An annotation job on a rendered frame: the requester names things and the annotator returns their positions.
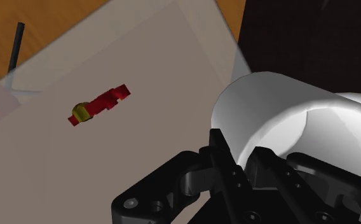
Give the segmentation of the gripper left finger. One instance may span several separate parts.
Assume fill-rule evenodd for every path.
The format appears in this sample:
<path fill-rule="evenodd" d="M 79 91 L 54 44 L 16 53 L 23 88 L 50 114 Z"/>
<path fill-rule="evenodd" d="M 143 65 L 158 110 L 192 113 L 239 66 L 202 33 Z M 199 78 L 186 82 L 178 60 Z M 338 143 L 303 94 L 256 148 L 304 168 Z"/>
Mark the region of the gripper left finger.
<path fill-rule="evenodd" d="M 246 224 L 252 193 L 220 129 L 210 129 L 209 144 L 182 151 L 117 196 L 112 224 L 171 224 L 200 194 L 209 200 L 187 224 Z"/>

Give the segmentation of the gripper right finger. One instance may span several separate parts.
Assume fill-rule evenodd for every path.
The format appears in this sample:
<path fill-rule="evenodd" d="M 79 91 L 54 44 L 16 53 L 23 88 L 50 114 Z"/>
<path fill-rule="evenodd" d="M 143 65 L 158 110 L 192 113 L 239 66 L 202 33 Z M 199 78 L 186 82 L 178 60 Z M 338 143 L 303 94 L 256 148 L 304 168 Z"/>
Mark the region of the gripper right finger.
<path fill-rule="evenodd" d="M 300 152 L 280 158 L 255 147 L 245 173 L 256 190 L 277 190 L 285 204 L 266 223 L 361 224 L 361 176 Z"/>

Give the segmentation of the red and yellow toy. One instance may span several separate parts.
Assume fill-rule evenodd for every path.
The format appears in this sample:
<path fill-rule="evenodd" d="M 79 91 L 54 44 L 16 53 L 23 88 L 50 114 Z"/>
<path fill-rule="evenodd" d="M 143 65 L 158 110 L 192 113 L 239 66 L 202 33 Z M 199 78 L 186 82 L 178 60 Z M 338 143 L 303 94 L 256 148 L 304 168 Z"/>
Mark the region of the red and yellow toy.
<path fill-rule="evenodd" d="M 68 118 L 68 121 L 75 127 L 79 123 L 92 119 L 105 109 L 112 109 L 119 101 L 126 99 L 130 94 L 125 84 L 111 88 L 90 102 L 76 104 L 72 109 L 72 115 Z"/>

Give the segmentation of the glass table with black legs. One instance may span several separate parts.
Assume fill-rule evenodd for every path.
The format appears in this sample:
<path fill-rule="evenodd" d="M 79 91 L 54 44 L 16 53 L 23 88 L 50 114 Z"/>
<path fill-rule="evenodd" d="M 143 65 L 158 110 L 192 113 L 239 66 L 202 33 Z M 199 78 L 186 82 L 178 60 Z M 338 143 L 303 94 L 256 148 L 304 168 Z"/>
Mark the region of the glass table with black legs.
<path fill-rule="evenodd" d="M 110 0 L 23 63 L 0 81 L 0 224 L 111 224 L 116 196 L 208 143 L 236 53 L 214 0 Z"/>

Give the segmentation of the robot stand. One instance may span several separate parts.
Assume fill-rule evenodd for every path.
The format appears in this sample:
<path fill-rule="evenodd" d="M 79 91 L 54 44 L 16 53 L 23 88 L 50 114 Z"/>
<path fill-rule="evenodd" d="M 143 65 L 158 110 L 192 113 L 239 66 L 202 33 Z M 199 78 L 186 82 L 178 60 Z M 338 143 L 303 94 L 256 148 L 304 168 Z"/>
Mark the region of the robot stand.
<path fill-rule="evenodd" d="M 361 93 L 361 0 L 246 0 L 238 46 L 252 72 Z"/>

